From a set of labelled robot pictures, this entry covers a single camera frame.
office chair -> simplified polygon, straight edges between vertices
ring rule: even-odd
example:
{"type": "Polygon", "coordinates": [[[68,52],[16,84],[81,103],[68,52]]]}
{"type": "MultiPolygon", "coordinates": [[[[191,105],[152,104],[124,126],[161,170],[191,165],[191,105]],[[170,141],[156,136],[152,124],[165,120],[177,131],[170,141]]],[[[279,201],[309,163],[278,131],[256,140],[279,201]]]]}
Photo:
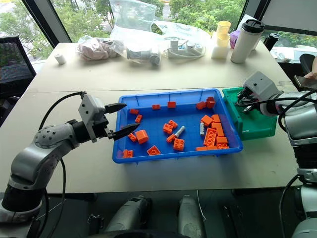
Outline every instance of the office chair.
{"type": "Polygon", "coordinates": [[[19,37],[0,37],[0,126],[35,75],[19,37]]]}

small white bottle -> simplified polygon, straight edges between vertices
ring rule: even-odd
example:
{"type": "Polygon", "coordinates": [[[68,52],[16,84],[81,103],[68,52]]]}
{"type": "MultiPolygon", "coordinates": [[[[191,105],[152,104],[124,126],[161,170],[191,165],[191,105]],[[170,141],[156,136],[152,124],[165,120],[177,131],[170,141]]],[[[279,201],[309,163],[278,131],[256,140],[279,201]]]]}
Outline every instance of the small white bottle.
{"type": "Polygon", "coordinates": [[[265,24],[258,20],[249,19],[242,24],[239,37],[231,55],[234,63],[243,63],[252,48],[258,42],[264,30],[265,24]]]}

table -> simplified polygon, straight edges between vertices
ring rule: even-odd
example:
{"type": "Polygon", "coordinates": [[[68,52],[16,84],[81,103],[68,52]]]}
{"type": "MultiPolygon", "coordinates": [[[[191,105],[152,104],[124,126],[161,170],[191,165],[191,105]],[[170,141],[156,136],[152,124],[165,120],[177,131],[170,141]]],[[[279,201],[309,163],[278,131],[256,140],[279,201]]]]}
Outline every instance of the table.
{"type": "MultiPolygon", "coordinates": [[[[227,85],[241,86],[243,79],[238,75],[245,77],[253,70],[252,66],[257,67],[257,70],[269,77],[276,75],[274,81],[277,84],[279,81],[284,82],[282,86],[278,87],[280,90],[295,90],[293,86],[285,85],[285,82],[288,83],[288,78],[269,52],[265,50],[262,43],[258,45],[258,48],[256,53],[258,57],[251,57],[245,65],[236,65],[229,60],[227,62],[214,62],[206,56],[200,59],[203,65],[199,64],[199,61],[191,61],[175,67],[164,64],[160,69],[153,71],[149,68],[135,68],[122,59],[104,62],[104,64],[90,62],[81,68],[76,65],[83,64],[83,62],[73,58],[68,59],[67,64],[59,67],[54,62],[55,59],[52,58],[52,55],[57,50],[70,52],[74,50],[74,45],[58,45],[42,71],[33,80],[27,92],[0,128],[0,180],[2,181],[0,192],[6,188],[13,158],[31,143],[49,106],[72,91],[87,89],[89,94],[99,97],[105,104],[108,104],[117,102],[122,95],[129,94],[214,87],[214,84],[218,85],[217,88],[221,90],[228,87],[227,85]],[[265,60],[267,59],[268,62],[261,62],[258,59],[260,56],[265,60]],[[103,74],[104,68],[107,69],[106,71],[111,77],[116,75],[116,82],[106,79],[105,74],[103,74]],[[217,78],[205,75],[216,68],[223,74],[219,74],[217,78]],[[229,73],[225,73],[224,68],[230,70],[231,77],[226,78],[229,73]],[[119,69],[122,71],[122,76],[117,72],[119,69]],[[131,72],[130,81],[124,77],[128,71],[131,72]],[[182,71],[186,74],[182,73],[170,84],[166,83],[171,74],[177,75],[182,71]],[[90,72],[93,72],[94,77],[98,78],[86,80],[85,77],[90,72]],[[155,72],[161,76],[165,75],[165,77],[157,82],[155,78],[158,79],[158,76],[155,72]]],[[[79,105],[79,97],[69,98],[60,103],[49,116],[47,124],[65,123],[71,119],[79,120],[77,112],[79,105]]],[[[116,114],[108,115],[107,118],[109,127],[114,129],[116,114]]],[[[66,192],[277,187],[285,186],[296,173],[297,164],[293,150],[287,135],[281,129],[276,130],[274,137],[244,141],[243,144],[244,150],[242,152],[220,157],[191,157],[119,165],[114,163],[111,158],[112,140],[103,138],[97,143],[86,142],[64,157],[67,173],[66,192]]],[[[61,193],[61,187],[62,169],[59,165],[49,183],[48,193],[61,193]]]]}

plastic bag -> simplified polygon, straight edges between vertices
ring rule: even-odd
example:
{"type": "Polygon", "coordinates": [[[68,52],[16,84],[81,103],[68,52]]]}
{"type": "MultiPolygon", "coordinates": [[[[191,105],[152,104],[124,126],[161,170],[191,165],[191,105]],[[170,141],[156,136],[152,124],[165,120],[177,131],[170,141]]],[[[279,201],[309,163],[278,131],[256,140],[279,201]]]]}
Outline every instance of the plastic bag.
{"type": "Polygon", "coordinates": [[[110,37],[113,40],[111,49],[126,59],[137,63],[159,64],[161,35],[115,26],[110,37]]]}
{"type": "Polygon", "coordinates": [[[138,0],[110,0],[115,25],[151,31],[157,6],[138,0]]]}
{"type": "Polygon", "coordinates": [[[210,35],[202,29],[181,23],[155,20],[163,33],[164,55],[168,58],[195,59],[203,56],[210,35]]]}
{"type": "Polygon", "coordinates": [[[105,60],[117,57],[117,53],[110,48],[110,38],[94,38],[83,36],[78,41],[77,54],[85,60],[105,60]]]}

lego brick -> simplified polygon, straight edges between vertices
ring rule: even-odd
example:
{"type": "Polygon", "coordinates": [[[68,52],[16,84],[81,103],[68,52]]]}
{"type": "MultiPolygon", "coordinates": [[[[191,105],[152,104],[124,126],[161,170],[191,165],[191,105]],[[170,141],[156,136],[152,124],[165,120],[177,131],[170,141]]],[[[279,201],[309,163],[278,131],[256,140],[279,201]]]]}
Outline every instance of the lego brick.
{"type": "Polygon", "coordinates": [[[128,134],[128,137],[129,137],[130,140],[132,140],[133,142],[135,142],[135,141],[137,140],[137,137],[136,137],[134,134],[132,134],[132,133],[128,134]]]}
{"type": "Polygon", "coordinates": [[[206,103],[205,102],[200,102],[200,103],[197,103],[196,104],[196,108],[198,109],[198,110],[202,110],[202,109],[204,109],[206,107],[206,103]]]}
{"type": "Polygon", "coordinates": [[[168,124],[170,124],[173,128],[177,128],[178,124],[176,122],[174,122],[173,120],[170,120],[168,122],[168,124]]]}
{"type": "Polygon", "coordinates": [[[207,146],[196,147],[196,150],[207,150],[207,146]]]}
{"type": "Polygon", "coordinates": [[[213,97],[208,97],[206,102],[214,101],[213,97]]]}
{"type": "Polygon", "coordinates": [[[227,140],[227,137],[221,137],[221,136],[217,136],[216,137],[216,143],[226,143],[228,144],[228,140],[227,140]]]}
{"type": "Polygon", "coordinates": [[[137,114],[139,114],[139,110],[137,110],[137,109],[130,109],[130,114],[137,115],[137,114]]]}
{"type": "Polygon", "coordinates": [[[216,145],[210,145],[210,146],[206,146],[207,150],[216,150],[218,149],[216,145]]]}
{"type": "Polygon", "coordinates": [[[207,102],[206,102],[206,107],[209,108],[209,109],[211,109],[211,108],[214,107],[215,104],[216,104],[215,101],[207,101],[207,102]]]}
{"type": "Polygon", "coordinates": [[[168,143],[170,143],[170,142],[172,142],[175,138],[176,138],[176,135],[175,135],[175,134],[172,134],[172,135],[170,135],[170,136],[166,139],[166,141],[167,141],[168,143]]]}
{"type": "Polygon", "coordinates": [[[220,121],[220,117],[219,117],[219,115],[218,114],[214,114],[214,115],[212,115],[212,121],[213,122],[216,122],[216,123],[220,123],[221,121],[220,121]]]}
{"type": "Polygon", "coordinates": [[[147,142],[149,139],[148,134],[145,130],[138,130],[137,132],[135,132],[135,136],[137,137],[139,144],[147,142]]]}
{"type": "Polygon", "coordinates": [[[163,131],[166,132],[167,134],[172,134],[173,126],[165,123],[163,126],[163,131]]]}
{"type": "Polygon", "coordinates": [[[226,143],[217,143],[217,148],[218,149],[229,149],[229,146],[226,143]]]}
{"type": "Polygon", "coordinates": [[[138,114],[138,115],[137,115],[137,118],[135,118],[135,123],[140,123],[140,122],[141,122],[141,119],[142,119],[142,115],[141,115],[141,114],[138,114]]]}
{"type": "Polygon", "coordinates": [[[217,130],[218,128],[222,130],[221,123],[212,122],[211,128],[217,130]]]}
{"type": "Polygon", "coordinates": [[[174,146],[173,146],[174,150],[183,151],[183,150],[184,150],[184,147],[185,147],[185,140],[175,138],[175,140],[174,140],[174,146]]]}
{"type": "Polygon", "coordinates": [[[176,108],[176,102],[167,102],[168,108],[176,108]]]}
{"type": "Polygon", "coordinates": [[[160,104],[152,105],[152,110],[159,110],[159,109],[160,109],[160,104]]]}
{"type": "Polygon", "coordinates": [[[217,128],[217,136],[224,136],[223,130],[221,128],[217,128]]]}
{"type": "Polygon", "coordinates": [[[211,146],[214,145],[214,142],[216,140],[216,133],[217,131],[211,128],[207,128],[206,136],[204,139],[204,145],[211,146]]]}
{"type": "Polygon", "coordinates": [[[201,121],[205,124],[205,126],[209,126],[212,122],[211,117],[204,115],[201,121]]]}
{"type": "Polygon", "coordinates": [[[123,150],[123,158],[132,158],[133,150],[123,150]]]}
{"type": "Polygon", "coordinates": [[[154,145],[150,149],[147,150],[147,153],[149,155],[159,155],[160,154],[160,150],[154,145]]]}

